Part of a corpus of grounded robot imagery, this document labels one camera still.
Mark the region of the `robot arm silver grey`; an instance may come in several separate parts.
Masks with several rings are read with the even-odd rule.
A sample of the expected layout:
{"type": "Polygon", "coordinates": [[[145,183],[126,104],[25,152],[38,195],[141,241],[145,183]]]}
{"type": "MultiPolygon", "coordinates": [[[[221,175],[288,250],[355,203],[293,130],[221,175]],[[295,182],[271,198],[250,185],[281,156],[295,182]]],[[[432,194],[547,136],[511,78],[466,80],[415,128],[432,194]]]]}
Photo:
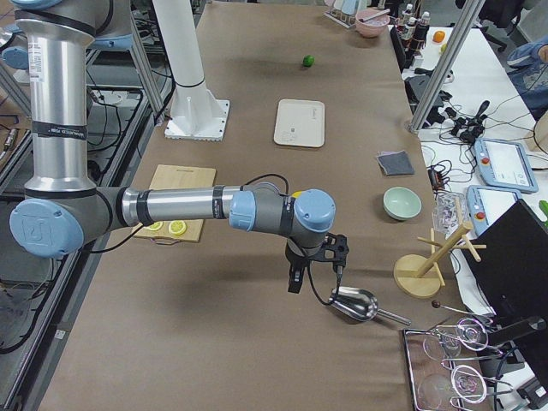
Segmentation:
{"type": "Polygon", "coordinates": [[[292,293],[314,261],[342,272],[348,249],[331,233],[336,207],[324,191],[294,197],[268,183],[139,191],[99,187],[89,178],[86,51],[132,47],[129,2],[18,1],[15,22],[27,37],[33,177],[9,227],[29,253],[59,259],[122,227],[225,219],[236,229],[286,239],[292,293]]]}

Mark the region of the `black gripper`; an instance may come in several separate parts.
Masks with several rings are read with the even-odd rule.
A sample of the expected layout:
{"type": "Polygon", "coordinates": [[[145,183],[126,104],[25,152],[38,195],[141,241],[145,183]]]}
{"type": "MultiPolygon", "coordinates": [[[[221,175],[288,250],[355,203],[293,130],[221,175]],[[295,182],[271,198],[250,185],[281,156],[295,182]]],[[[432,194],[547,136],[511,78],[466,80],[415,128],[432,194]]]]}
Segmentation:
{"type": "Polygon", "coordinates": [[[303,282],[303,272],[309,265],[309,258],[305,251],[292,239],[288,239],[285,256],[289,262],[288,292],[299,294],[303,282]]]}

